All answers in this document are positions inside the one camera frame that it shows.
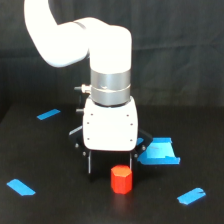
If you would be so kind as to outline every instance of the blue object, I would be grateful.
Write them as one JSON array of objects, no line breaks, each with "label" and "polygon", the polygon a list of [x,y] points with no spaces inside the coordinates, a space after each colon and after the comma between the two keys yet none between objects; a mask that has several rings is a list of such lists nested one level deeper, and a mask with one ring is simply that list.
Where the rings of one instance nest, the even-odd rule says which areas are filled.
[{"label": "blue object", "polygon": [[51,116],[53,116],[55,114],[58,114],[60,112],[61,112],[60,110],[54,109],[54,110],[48,111],[48,112],[46,112],[44,114],[41,114],[41,115],[37,116],[37,118],[39,120],[44,120],[44,119],[46,119],[48,117],[51,117]]},{"label": "blue object", "polygon": [[[139,138],[137,145],[143,142]],[[171,138],[153,138],[152,143],[143,152],[138,161],[143,165],[165,165],[165,164],[180,164],[180,158],[175,157]]]},{"label": "blue object", "polygon": [[30,189],[24,183],[22,183],[17,179],[11,180],[10,182],[7,183],[7,185],[21,196],[34,195],[36,193],[35,191]]},{"label": "blue object", "polygon": [[178,197],[177,199],[181,204],[189,205],[190,203],[198,200],[199,198],[204,197],[206,194],[201,188],[195,188],[192,191],[183,194],[182,196]]},{"label": "blue object", "polygon": [[141,164],[143,165],[175,165],[180,164],[180,158],[177,157],[168,157],[165,158],[141,158]]},{"label": "blue object", "polygon": [[[143,142],[142,138],[138,138],[137,145]],[[152,143],[172,143],[171,138],[153,138]]]},{"label": "blue object", "polygon": [[172,143],[171,138],[153,138],[152,143]]},{"label": "blue object", "polygon": [[154,143],[154,141],[148,146],[147,158],[165,158],[175,157],[173,147],[170,143]]},{"label": "blue object", "polygon": [[143,139],[142,138],[138,138],[138,140],[137,140],[137,144],[136,145],[139,145],[139,144],[141,144],[143,142]]}]

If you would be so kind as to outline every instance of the blue tape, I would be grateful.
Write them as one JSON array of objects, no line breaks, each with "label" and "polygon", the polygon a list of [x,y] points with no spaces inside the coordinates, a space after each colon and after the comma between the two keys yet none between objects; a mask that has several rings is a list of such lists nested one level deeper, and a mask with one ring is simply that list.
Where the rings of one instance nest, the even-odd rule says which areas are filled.
[{"label": "blue tape", "polygon": [[41,115],[37,116],[37,118],[39,120],[44,120],[44,119],[46,119],[48,117],[51,117],[51,116],[53,116],[55,114],[58,114],[60,112],[61,112],[60,110],[54,109],[54,110],[48,111],[48,112],[46,112],[44,114],[41,114]]},{"label": "blue tape", "polygon": [[12,188],[14,191],[16,191],[21,196],[25,195],[34,195],[36,192],[27,187],[24,183],[21,181],[14,179],[7,183],[7,185]]},{"label": "blue tape", "polygon": [[178,197],[177,199],[181,204],[189,205],[190,203],[202,198],[206,195],[206,193],[201,188],[195,188],[192,191],[183,194],[182,196]]},{"label": "blue tape", "polygon": [[171,138],[153,138],[152,143],[172,143]]},{"label": "blue tape", "polygon": [[180,158],[168,157],[165,158],[138,158],[138,161],[143,165],[179,165]]}]

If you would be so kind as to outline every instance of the black background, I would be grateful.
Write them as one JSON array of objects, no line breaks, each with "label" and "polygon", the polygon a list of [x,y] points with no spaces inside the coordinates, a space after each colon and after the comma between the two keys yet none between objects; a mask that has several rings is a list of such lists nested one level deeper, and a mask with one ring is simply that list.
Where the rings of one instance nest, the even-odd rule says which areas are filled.
[{"label": "black background", "polygon": [[[0,119],[11,106],[0,123],[0,223],[223,223],[224,3],[55,0],[51,6],[58,24],[95,17],[131,31],[139,125],[154,137],[171,137],[181,165],[140,167],[135,188],[122,197],[111,191],[111,164],[100,155],[90,183],[68,141],[82,123],[73,87],[89,83],[89,61],[60,69],[46,64],[26,30],[23,0],[0,0]],[[53,108],[62,112],[36,119]],[[14,178],[36,195],[19,197],[6,186]],[[207,196],[178,203],[196,187]]]},{"label": "black background", "polygon": [[[0,223],[211,224],[223,223],[223,108],[138,106],[139,126],[171,137],[180,165],[139,166],[133,190],[114,194],[110,168],[127,164],[122,153],[93,152],[90,182],[81,152],[68,140],[82,123],[73,106],[36,118],[55,105],[11,106],[0,125]],[[6,183],[19,179],[36,194],[23,196]],[[206,196],[185,206],[177,197],[200,187]]]},{"label": "black background", "polygon": [[[51,9],[58,24],[95,17],[131,31],[137,105],[224,105],[222,1],[51,0]],[[26,30],[23,0],[0,0],[0,34],[1,98],[77,102],[73,87],[89,83],[89,61],[46,64]]]}]

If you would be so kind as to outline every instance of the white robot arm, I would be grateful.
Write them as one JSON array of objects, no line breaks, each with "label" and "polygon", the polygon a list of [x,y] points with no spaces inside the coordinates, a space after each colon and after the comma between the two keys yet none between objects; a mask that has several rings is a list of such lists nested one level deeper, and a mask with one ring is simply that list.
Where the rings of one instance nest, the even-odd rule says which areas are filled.
[{"label": "white robot arm", "polygon": [[90,57],[91,85],[86,88],[90,96],[84,108],[83,126],[69,134],[71,138],[82,135],[89,150],[88,167],[91,150],[134,151],[138,119],[135,101],[130,96],[130,32],[95,18],[58,25],[48,0],[25,0],[24,12],[28,32],[48,64],[64,67]]}]

